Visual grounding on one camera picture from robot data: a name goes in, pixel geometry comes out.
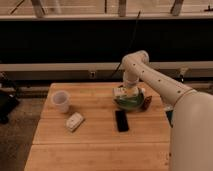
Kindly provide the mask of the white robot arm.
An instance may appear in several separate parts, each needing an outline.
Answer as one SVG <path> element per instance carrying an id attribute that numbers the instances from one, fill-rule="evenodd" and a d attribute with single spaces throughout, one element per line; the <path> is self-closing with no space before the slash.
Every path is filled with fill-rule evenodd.
<path id="1" fill-rule="evenodd" d="M 169 171 L 213 171 L 213 95 L 196 91 L 148 66 L 140 50 L 122 58 L 127 87 L 139 79 L 173 106 Z"/>

